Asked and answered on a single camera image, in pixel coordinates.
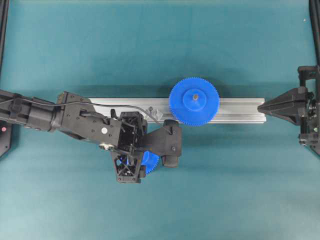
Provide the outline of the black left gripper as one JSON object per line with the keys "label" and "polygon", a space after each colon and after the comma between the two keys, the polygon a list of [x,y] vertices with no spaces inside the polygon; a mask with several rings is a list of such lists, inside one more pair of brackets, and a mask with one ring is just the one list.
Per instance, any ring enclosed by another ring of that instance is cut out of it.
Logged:
{"label": "black left gripper", "polygon": [[133,156],[136,152],[144,152],[140,147],[141,138],[147,134],[149,122],[160,122],[163,113],[152,106],[149,106],[142,114],[138,111],[122,112],[116,117],[116,112],[111,112],[110,126],[118,130],[118,135],[109,134],[115,140],[114,143],[100,143],[102,150],[109,151],[113,162],[116,181],[120,184],[139,184],[142,178],[146,177],[146,166],[141,165],[138,176],[120,176],[116,171],[115,161],[120,155]]}

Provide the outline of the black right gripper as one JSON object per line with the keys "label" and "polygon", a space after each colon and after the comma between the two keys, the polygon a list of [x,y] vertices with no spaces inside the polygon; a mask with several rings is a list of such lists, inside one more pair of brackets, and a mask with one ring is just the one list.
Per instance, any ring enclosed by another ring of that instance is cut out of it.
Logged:
{"label": "black right gripper", "polygon": [[[259,105],[260,113],[300,126],[299,143],[309,148],[320,147],[320,66],[298,67],[298,88]],[[315,88],[309,91],[307,81],[314,80]],[[303,107],[285,104],[305,103]]]}

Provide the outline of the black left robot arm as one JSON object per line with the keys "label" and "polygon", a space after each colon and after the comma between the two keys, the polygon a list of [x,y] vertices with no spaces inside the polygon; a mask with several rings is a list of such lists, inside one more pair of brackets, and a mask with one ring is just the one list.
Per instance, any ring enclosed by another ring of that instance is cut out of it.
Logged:
{"label": "black left robot arm", "polygon": [[154,117],[138,106],[128,105],[120,114],[116,109],[124,105],[94,103],[90,99],[63,92],[57,103],[30,98],[18,93],[0,92],[0,154],[11,147],[12,127],[22,127],[42,132],[61,133],[84,142],[98,145],[109,151],[116,180],[119,183],[140,183],[147,174],[143,162],[146,152],[162,158],[162,142],[167,129],[148,133],[144,116]]}

